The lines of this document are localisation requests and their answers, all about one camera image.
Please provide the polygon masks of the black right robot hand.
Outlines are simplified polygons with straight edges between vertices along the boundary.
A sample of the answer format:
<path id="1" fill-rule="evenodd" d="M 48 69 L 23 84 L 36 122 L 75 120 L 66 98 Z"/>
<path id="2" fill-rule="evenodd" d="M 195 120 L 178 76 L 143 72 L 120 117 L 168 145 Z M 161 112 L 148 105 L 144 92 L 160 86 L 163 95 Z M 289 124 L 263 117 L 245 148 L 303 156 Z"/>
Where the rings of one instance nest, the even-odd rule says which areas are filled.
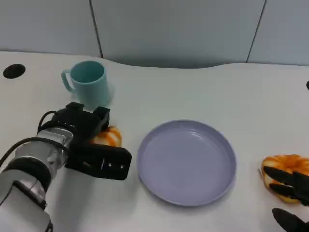
<path id="1" fill-rule="evenodd" d="M 265 166 L 265 174 L 278 181 L 277 184 L 270 184 L 270 189 L 284 197 L 298 200 L 304 206 L 309 205 L 309 177 L 299 172 L 291 174 L 273 167 Z M 273 208 L 272 214 L 276 222 L 286 232 L 307 232 L 309 223 L 304 222 L 296 215 L 280 208 Z"/>

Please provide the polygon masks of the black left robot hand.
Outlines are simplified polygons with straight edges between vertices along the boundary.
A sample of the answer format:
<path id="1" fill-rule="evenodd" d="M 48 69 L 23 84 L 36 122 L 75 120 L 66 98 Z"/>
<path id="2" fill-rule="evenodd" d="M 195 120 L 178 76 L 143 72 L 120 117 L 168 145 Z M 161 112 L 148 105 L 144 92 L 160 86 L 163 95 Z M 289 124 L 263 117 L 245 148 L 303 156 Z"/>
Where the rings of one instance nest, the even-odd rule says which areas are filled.
<path id="1" fill-rule="evenodd" d="M 53 127 L 73 134 L 65 167 L 96 178 L 125 180 L 132 155 L 122 147 L 92 143 L 95 136 L 108 128 L 110 109 L 97 107 L 84 111 L 84 105 L 71 102 L 52 117 Z"/>

